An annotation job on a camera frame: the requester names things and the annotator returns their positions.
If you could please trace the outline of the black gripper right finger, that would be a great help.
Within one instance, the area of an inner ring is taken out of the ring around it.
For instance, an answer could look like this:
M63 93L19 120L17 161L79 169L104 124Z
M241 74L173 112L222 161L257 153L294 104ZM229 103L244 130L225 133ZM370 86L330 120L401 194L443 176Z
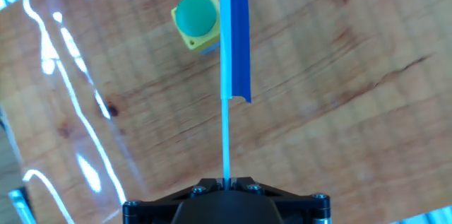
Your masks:
M331 224L331 198L327 194L297 195L256 182L251 177L232 180L231 188L272 201L283 223Z

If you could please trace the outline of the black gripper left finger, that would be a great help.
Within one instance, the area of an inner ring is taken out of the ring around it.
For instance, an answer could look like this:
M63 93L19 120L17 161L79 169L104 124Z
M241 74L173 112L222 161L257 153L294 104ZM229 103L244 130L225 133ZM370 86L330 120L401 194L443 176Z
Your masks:
M224 179L203 178L197 184L154 201L127 201L122 205L123 224L171 223L179 205L188 199L222 190Z

